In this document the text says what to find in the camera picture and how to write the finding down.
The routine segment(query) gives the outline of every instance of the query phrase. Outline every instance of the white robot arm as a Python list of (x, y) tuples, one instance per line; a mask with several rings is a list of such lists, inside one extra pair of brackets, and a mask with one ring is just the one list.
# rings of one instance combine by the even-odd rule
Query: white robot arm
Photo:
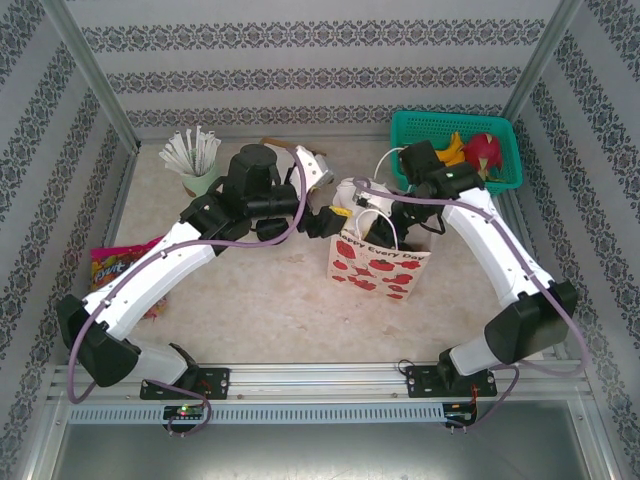
[[(185, 372), (194, 362), (186, 352), (173, 344), (147, 345), (132, 339), (130, 334), (144, 312), (158, 299), (190, 272), (224, 250), (222, 247), (202, 244), (169, 252), (165, 252), (165, 249), (176, 243), (199, 239), (236, 240), (249, 231), (252, 219), (295, 213), (301, 198), (299, 172), (297, 169), (290, 170), (287, 181), (280, 185), (277, 173), (277, 179), (271, 178), (274, 175), (272, 167), (275, 155), (272, 158), (263, 149), (268, 150), (264, 146), (243, 147), (236, 156), (238, 158), (234, 157), (232, 160), (229, 175), (224, 177), (224, 184), (214, 184), (207, 195), (194, 200), (181, 214), (181, 221), (125, 274), (89, 294), (84, 301), (67, 297), (60, 302), (60, 326), (63, 339), (70, 347), (79, 330), (78, 325), (105, 302), (109, 292), (132, 270), (162, 252), (161, 260), (150, 263), (139, 274), (131, 277), (110, 300), (108, 308), (97, 316), (95, 328), (89, 331), (81, 346), (80, 361), (98, 385), (113, 385), (123, 378), (150, 378), (189, 389), (189, 385), (184, 383)], [(298, 147), (297, 154), (305, 169), (307, 191), (321, 186), (332, 177), (324, 162), (304, 148)], [(483, 335), (441, 354), (438, 370), (442, 370), (441, 376), (445, 384), (452, 384), (456, 377), (472, 375), (501, 363), (518, 361), (564, 340), (567, 333), (566, 324), (555, 314), (490, 223), (498, 222), (504, 228), (536, 278), (561, 302), (569, 314), (575, 308), (576, 292), (568, 282), (556, 284), (531, 259), (504, 224), (489, 193), (482, 188), (479, 177), (475, 171), (469, 170), (471, 167), (468, 164), (439, 168), (438, 175), (433, 178), (430, 171), (426, 175), (420, 172), (424, 181), (413, 181), (412, 183), (419, 183), (419, 187), (410, 195), (418, 198), (421, 195), (435, 199), (459, 198), (462, 202), (483, 209), (491, 215), (491, 222), (459, 206), (419, 206), (408, 209), (406, 203), (376, 197), (376, 193), (388, 193), (382, 186), (365, 194), (353, 182), (343, 182), (338, 187), (335, 200), (339, 206), (353, 212), (365, 207), (380, 209), (392, 218), (401, 234), (406, 233), (409, 226), (437, 213), (460, 233), (487, 272), (504, 310), (487, 324)], [(268, 172), (268, 182), (265, 183), (262, 178), (264, 175), (254, 175), (256, 170), (263, 174)], [(220, 185), (223, 186), (222, 193), (216, 191)], [(323, 207), (321, 213), (324, 214), (319, 218), (320, 215), (314, 216), (308, 210), (306, 219), (303, 217), (298, 229), (306, 229), (309, 236), (314, 237), (328, 236), (343, 228), (346, 218), (333, 221), (339, 215), (327, 207)], [(370, 227), (365, 240), (372, 243), (385, 241), (383, 229), (388, 228), (385, 222), (371, 218), (371, 222), (365, 223), (369, 223)]]
[[(322, 157), (303, 147), (296, 154), (304, 168), (305, 193), (333, 178)], [(302, 192), (300, 172), (289, 170), (284, 184), (275, 168), (275, 153), (263, 145), (247, 145), (231, 161), (229, 174), (214, 184), (209, 192), (195, 199), (181, 214), (181, 220), (146, 255), (101, 289), (83, 300), (65, 297), (58, 305), (63, 340), (68, 347), (75, 340), (80, 325), (105, 305), (89, 330), (80, 350), (80, 361), (100, 386), (110, 386), (128, 379), (154, 379), (175, 385), (181, 380), (192, 359), (177, 345), (151, 345), (135, 339), (131, 332), (144, 313), (189, 273), (213, 260), (224, 247), (198, 243), (198, 240), (235, 241), (249, 232), (252, 220), (263, 223), (258, 235), (272, 235), (288, 228), (286, 220), (273, 217), (293, 215), (298, 210)], [(305, 206), (299, 230), (310, 237), (328, 236), (339, 231), (345, 217), (331, 210), (314, 215)], [(194, 245), (172, 250), (170, 247), (194, 241)], [(160, 254), (157, 261), (150, 261)], [(141, 268), (139, 273), (132, 272)], [(106, 300), (116, 287), (115, 297)]]

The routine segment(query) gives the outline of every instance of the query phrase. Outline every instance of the bag handle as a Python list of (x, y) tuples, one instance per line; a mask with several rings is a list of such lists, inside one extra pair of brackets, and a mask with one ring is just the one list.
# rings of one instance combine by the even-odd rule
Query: bag handle
[(396, 227), (393, 225), (393, 222), (389, 219), (389, 217), (387, 217), (380, 210), (376, 210), (375, 208), (365, 208), (356, 217), (356, 235), (358, 236), (358, 240), (362, 240), (362, 233), (360, 232), (360, 224), (358, 222), (360, 221), (360, 217), (362, 216), (362, 214), (366, 213), (366, 212), (377, 213), (378, 215), (380, 215), (382, 218), (384, 218), (387, 221), (387, 223), (391, 227), (391, 232), (393, 233), (393, 242), (395, 243), (396, 250), (398, 250), (398, 234), (396, 233)]

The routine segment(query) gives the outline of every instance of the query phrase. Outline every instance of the red toy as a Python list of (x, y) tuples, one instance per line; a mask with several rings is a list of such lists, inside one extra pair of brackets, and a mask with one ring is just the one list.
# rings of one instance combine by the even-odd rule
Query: red toy
[(465, 160), (473, 165), (483, 180), (487, 179), (491, 168), (502, 169), (500, 141), (489, 133), (474, 135), (462, 151)]

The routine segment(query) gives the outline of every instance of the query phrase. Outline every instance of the wallpaper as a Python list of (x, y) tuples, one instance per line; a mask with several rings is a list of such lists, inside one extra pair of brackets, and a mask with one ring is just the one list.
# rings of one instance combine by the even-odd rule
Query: wallpaper
[(516, 124), (538, 260), (576, 286), (589, 376), (623, 478), (640, 478), (640, 15), (583, 4)]
[(558, 0), (70, 1), (142, 139), (387, 134), (393, 112), (498, 114)]
[(37, 1), (0, 2), (0, 479), (16, 473), (65, 360), (56, 302), (81, 295), (129, 152)]

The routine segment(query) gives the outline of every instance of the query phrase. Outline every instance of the cup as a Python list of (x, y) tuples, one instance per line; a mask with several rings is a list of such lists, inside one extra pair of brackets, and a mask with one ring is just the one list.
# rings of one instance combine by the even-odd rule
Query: cup
[(199, 197), (207, 193), (207, 190), (211, 184), (218, 178), (219, 171), (217, 164), (213, 164), (211, 170), (202, 175), (201, 177), (191, 177), (187, 175), (182, 176), (182, 185), (190, 197)]

